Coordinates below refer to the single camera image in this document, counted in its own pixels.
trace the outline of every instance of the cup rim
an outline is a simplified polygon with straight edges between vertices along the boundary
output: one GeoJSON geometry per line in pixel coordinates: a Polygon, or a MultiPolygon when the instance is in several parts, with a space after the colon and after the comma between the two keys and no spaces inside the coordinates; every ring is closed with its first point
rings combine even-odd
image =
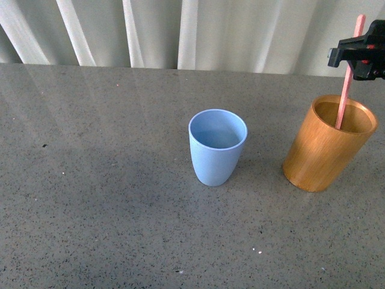
{"type": "Polygon", "coordinates": [[[341,97],[341,95],[321,95],[321,96],[318,96],[316,99],[314,99],[313,102],[312,102],[312,110],[313,110],[313,113],[315,114],[315,116],[320,121],[322,121],[325,125],[329,126],[330,128],[333,128],[335,131],[338,131],[338,132],[341,132],[341,133],[354,134],[354,135],[372,134],[377,129],[377,127],[378,127],[378,119],[377,119],[376,115],[370,109],[368,109],[366,106],[364,106],[362,103],[360,103],[358,101],[355,101],[355,100],[353,100],[351,98],[347,99],[347,101],[346,101],[347,103],[346,104],[353,105],[354,107],[362,110],[367,115],[367,117],[370,119],[370,121],[372,123],[372,128],[370,130],[365,131],[365,132],[352,132],[352,131],[346,131],[346,130],[343,130],[343,129],[337,129],[334,126],[330,125],[329,123],[325,122],[318,115],[318,113],[315,110],[315,107],[316,107],[317,104],[320,104],[321,102],[327,102],[327,101],[333,102],[335,104],[339,104],[340,97],[341,97]]]}
{"type": "Polygon", "coordinates": [[[231,111],[228,111],[228,110],[223,110],[223,109],[220,109],[220,108],[210,108],[208,110],[203,110],[199,113],[197,113],[195,116],[193,116],[190,120],[190,122],[188,123],[188,132],[189,132],[189,135],[191,136],[191,138],[200,146],[206,148],[206,149],[210,149],[212,151],[228,151],[228,150],[231,150],[231,149],[234,149],[234,148],[237,148],[238,146],[241,146],[245,141],[246,141],[246,138],[247,138],[247,135],[248,135],[248,129],[247,129],[247,125],[246,123],[244,122],[244,120],[237,114],[231,112],[231,111]],[[210,146],[205,146],[203,143],[200,143],[195,137],[194,135],[192,134],[191,132],[191,124],[192,122],[194,121],[194,119],[196,117],[198,117],[199,115],[203,114],[203,113],[208,113],[208,112],[211,112],[211,111],[222,111],[222,112],[225,112],[225,113],[229,113],[229,114],[232,114],[233,116],[235,116],[238,120],[241,121],[241,123],[243,124],[244,128],[245,128],[245,136],[243,137],[243,139],[241,141],[239,141],[236,145],[234,146],[231,146],[231,147],[228,147],[228,148],[224,148],[224,149],[218,149],[218,148],[212,148],[210,146]]]}

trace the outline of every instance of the granite countertop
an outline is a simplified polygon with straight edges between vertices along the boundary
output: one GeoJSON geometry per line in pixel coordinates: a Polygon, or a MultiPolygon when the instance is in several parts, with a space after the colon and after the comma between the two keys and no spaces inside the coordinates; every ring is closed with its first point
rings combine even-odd
{"type": "Polygon", "coordinates": [[[384,288],[385,82],[350,96],[377,132],[322,193],[282,162],[342,78],[0,64],[0,288],[384,288]],[[196,178],[188,122],[240,115],[230,179],[196,178]]]}

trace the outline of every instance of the blue cup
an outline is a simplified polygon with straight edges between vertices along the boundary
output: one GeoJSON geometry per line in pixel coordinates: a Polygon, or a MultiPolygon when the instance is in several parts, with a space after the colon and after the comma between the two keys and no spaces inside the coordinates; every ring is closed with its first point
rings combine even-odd
{"type": "Polygon", "coordinates": [[[205,185],[227,181],[239,160],[247,138],[246,123],[226,110],[205,110],[188,125],[191,159],[195,173],[205,185]]]}

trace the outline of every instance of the black clamp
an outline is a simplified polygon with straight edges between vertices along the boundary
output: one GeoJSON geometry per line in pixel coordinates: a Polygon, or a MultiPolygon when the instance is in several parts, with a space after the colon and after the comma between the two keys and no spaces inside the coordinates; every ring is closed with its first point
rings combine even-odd
{"type": "Polygon", "coordinates": [[[374,20],[365,35],[340,40],[328,57],[331,67],[347,60],[354,80],[385,79],[385,20],[374,20]]]}

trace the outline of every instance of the orange cup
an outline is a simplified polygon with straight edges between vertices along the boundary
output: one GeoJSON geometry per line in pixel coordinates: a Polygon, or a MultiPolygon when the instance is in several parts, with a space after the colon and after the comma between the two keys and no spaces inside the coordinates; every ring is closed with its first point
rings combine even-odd
{"type": "Polygon", "coordinates": [[[348,99],[341,129],[336,123],[339,95],[316,98],[283,162],[283,173],[305,191],[325,190],[375,132],[378,120],[361,103],[348,99]]]}

